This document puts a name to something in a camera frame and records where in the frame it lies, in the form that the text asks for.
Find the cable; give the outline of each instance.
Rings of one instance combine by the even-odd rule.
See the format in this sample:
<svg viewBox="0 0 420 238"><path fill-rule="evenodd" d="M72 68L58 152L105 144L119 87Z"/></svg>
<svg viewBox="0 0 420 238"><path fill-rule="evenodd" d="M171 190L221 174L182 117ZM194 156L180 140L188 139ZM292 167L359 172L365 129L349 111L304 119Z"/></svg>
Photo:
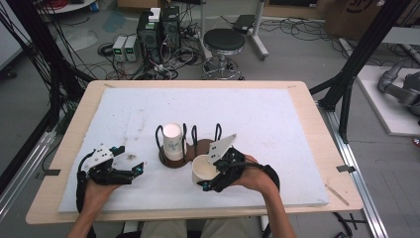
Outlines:
<svg viewBox="0 0 420 238"><path fill-rule="evenodd" d="M81 166L83 165L83 163L90 157L92 157L93 153L95 153L96 150L93 150L93 152L87 154L85 157L83 157L83 159L81 159L79 166L77 168L77 172L81 172Z"/></svg>
<svg viewBox="0 0 420 238"><path fill-rule="evenodd" d="M170 60L171 55L170 55L170 47L169 47L169 43L166 43L166 41L168 40L169 35L166 35L166 37L164 38L163 42L161 42L160 44L160 57L163 59L163 62ZM169 59L165 59L164 55L163 55L163 46L167 46L169 48Z"/></svg>
<svg viewBox="0 0 420 238"><path fill-rule="evenodd" d="M232 26L234 25L233 23L229 22L226 18L224 18L223 16L220 16L223 20L225 20L227 23L231 24Z"/></svg>
<svg viewBox="0 0 420 238"><path fill-rule="evenodd" d="M321 22L310 21L301 18L286 18L279 21L267 20L261 23L261 29L262 31L267 32L280 30L284 34L291 35L293 38L301 41L328 41L331 42L331 46L334 49L334 51L339 52L346 60L349 58L347 51L343 48L339 39L334 36L328 35L324 30L324 24ZM353 49L358 44L357 41L347 40L347 42ZM403 51L398 51L398 45L390 46L389 44L387 44L386 47L390 51L394 52L397 56L405 58L398 59L397 61L403 60L407 62L407 64L410 64L411 67L420 66L407 53ZM378 66L388 65L389 63L395 63L395 61L393 60L382 61L376 58L370 58L367 62Z"/></svg>
<svg viewBox="0 0 420 238"><path fill-rule="evenodd" d="M105 43L98 47L98 55L101 57L111 57L114 55L114 51L112 50L112 47L114 46L113 43Z"/></svg>
<svg viewBox="0 0 420 238"><path fill-rule="evenodd" d="M174 69L168 69L168 68L166 68L166 67L163 67L163 66L157 65L155 62L153 62L153 61L152 61L152 60L150 60L150 59L149 59L149 62L150 62L151 64L153 64L156 68L158 68L157 73L158 73L159 75L161 75L161 76L163 77L163 79L172 80L172 79L175 79L175 78L178 76L178 72L177 72L176 70L174 70Z"/></svg>
<svg viewBox="0 0 420 238"><path fill-rule="evenodd" d="M42 163L42 166L41 166L41 169L43 170L43 172L44 172L44 173L48 170L48 169L46 169L46 168L44 167L44 165L45 165L45 163L46 163L46 159L50 156L50 154L51 154L53 151L55 151L55 149L56 149L56 148L58 148L59 144L61 144L61 141L59 141L59 142L55 145L55 147L54 147L52 150L50 150L50 152L49 152L48 154L46 154L46 155L44 156L44 158L43 158L43 163Z"/></svg>
<svg viewBox="0 0 420 238"><path fill-rule="evenodd" d="M343 224L344 228L346 229L347 237L353 237L352 228L350 228L349 224L346 223L343 216L340 215L338 212L333 212L333 214L337 217L339 222L341 222Z"/></svg>
<svg viewBox="0 0 420 238"><path fill-rule="evenodd" d="M83 20L83 21L78 22L78 23L63 24L63 25L68 26L68 27L74 27L74 26L76 26L76 25L80 25L80 24L83 24L83 23L85 23L85 22L88 22L89 20L90 20L90 18L86 18L86 20Z"/></svg>
<svg viewBox="0 0 420 238"><path fill-rule="evenodd" d="M229 22L226 22L226 21L220 21L220 22L215 23L211 29L215 29L216 26L219 25L219 24L221 24L221 23L228 23L228 24L230 24Z"/></svg>

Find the metal stool leg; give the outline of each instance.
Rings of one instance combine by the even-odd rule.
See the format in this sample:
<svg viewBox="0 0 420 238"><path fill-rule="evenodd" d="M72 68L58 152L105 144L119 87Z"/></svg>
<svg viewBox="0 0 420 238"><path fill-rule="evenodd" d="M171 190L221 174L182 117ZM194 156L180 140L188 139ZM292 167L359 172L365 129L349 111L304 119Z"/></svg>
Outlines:
<svg viewBox="0 0 420 238"><path fill-rule="evenodd" d="M203 64L203 72L213 78L230 79L240 75L238 64L224 55L210 58Z"/></svg>

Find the metal stand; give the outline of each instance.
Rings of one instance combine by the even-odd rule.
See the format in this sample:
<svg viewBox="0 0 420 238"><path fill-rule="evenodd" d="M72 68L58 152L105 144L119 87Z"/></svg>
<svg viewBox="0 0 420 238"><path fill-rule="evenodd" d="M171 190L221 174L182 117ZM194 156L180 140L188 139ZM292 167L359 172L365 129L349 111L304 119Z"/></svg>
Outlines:
<svg viewBox="0 0 420 238"><path fill-rule="evenodd" d="M259 5L257 7L257 12L256 12L256 23L253 29L249 29L249 32L251 34L251 41L254 42L257 49L259 50L259 53L262 56L262 60L265 60L265 58L268 57L268 51L266 50L265 46L263 45L262 40L259 37L259 30L260 30L260 23L262 21L264 2L265 0L260 0Z"/></svg>
<svg viewBox="0 0 420 238"><path fill-rule="evenodd" d="M336 104L343 97L339 133L345 143L348 143L347 125L353 83L358 73L410 2L410 0L386 1L342 70L333 78L309 90L313 95L330 88L325 97L319 101L320 107L327 111L334 111Z"/></svg>
<svg viewBox="0 0 420 238"><path fill-rule="evenodd" d="M260 0L259 5L257 7L256 12L256 23L254 25L253 29L249 29L249 33L251 35L251 41L254 42L257 49L259 50L260 55L262 56L262 60L264 60L266 57L268 57L268 51L266 50L265 46L263 45L262 40L259 37L259 30L260 30L260 23L262 20L263 15L263 4L265 0ZM204 47L203 38L204 34L206 33L205 25L206 25L206 14L205 14L205 5L206 0L201 0L201 31L197 33L198 39L200 41L200 47L201 51L203 52L203 55L206 57L206 59L212 58L212 54L209 50L207 50Z"/></svg>
<svg viewBox="0 0 420 238"><path fill-rule="evenodd" d="M197 33L198 40L200 41L200 47L201 51L203 52L203 55L208 60L213 57L211 52L207 50L207 48L204 47L204 34L206 34L206 0L201 0L200 3L200 9L201 9L201 31Z"/></svg>

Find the electronic device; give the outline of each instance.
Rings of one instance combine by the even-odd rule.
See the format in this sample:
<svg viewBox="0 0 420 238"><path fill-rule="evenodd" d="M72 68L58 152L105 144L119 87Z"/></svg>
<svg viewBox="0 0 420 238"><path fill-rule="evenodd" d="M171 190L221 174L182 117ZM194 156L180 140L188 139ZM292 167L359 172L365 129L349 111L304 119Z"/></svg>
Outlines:
<svg viewBox="0 0 420 238"><path fill-rule="evenodd" d="M118 37L117 41L112 47L114 52L115 61L126 61L126 52L124 51L124 46L126 45L127 37Z"/></svg>
<svg viewBox="0 0 420 238"><path fill-rule="evenodd" d="M143 56L156 64L160 64L162 55L160 23L150 22L150 13L151 11L145 11L140 15L137 36Z"/></svg>
<svg viewBox="0 0 420 238"><path fill-rule="evenodd" d="M250 27L253 25L256 15L241 15L234 24L234 30L246 34Z"/></svg>
<svg viewBox="0 0 420 238"><path fill-rule="evenodd" d="M133 167L130 171L119 171L112 167L114 157L125 152L125 147L106 148L101 144L93 153L86 155L80 162L78 173L84 179L93 179L96 183L102 185L109 184L131 184L132 180L143 174L144 163L140 163Z"/></svg>
<svg viewBox="0 0 420 238"><path fill-rule="evenodd" d="M151 8L151 14L149 14L149 22L159 22L160 20L160 8Z"/></svg>
<svg viewBox="0 0 420 238"><path fill-rule="evenodd" d="M137 36L130 36L127 38L124 50L126 51L128 61L137 61L140 54L140 45Z"/></svg>
<svg viewBox="0 0 420 238"><path fill-rule="evenodd" d="M179 7L164 8L161 14L161 24L164 35L163 43L166 47L173 51L180 49Z"/></svg>

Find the white cup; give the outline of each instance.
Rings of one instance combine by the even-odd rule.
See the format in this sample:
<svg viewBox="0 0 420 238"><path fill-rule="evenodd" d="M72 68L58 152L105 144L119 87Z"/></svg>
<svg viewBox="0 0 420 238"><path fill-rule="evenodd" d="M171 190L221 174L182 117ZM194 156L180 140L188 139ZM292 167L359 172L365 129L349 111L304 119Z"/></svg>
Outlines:
<svg viewBox="0 0 420 238"><path fill-rule="evenodd" d="M201 155L192 161L192 182L194 184L203 180L211 180L219 174L216 167L208 162L209 158L208 155Z"/></svg>
<svg viewBox="0 0 420 238"><path fill-rule="evenodd" d="M166 155L166 157L168 159L170 159L171 161L179 161L183 158L183 153L182 150L180 152L177 153L170 153L168 152L165 148L163 148L164 154ZM184 143L184 151L186 153L186 143Z"/></svg>
<svg viewBox="0 0 420 238"><path fill-rule="evenodd" d="M163 149L167 154L182 154L182 129L178 124L163 126Z"/></svg>

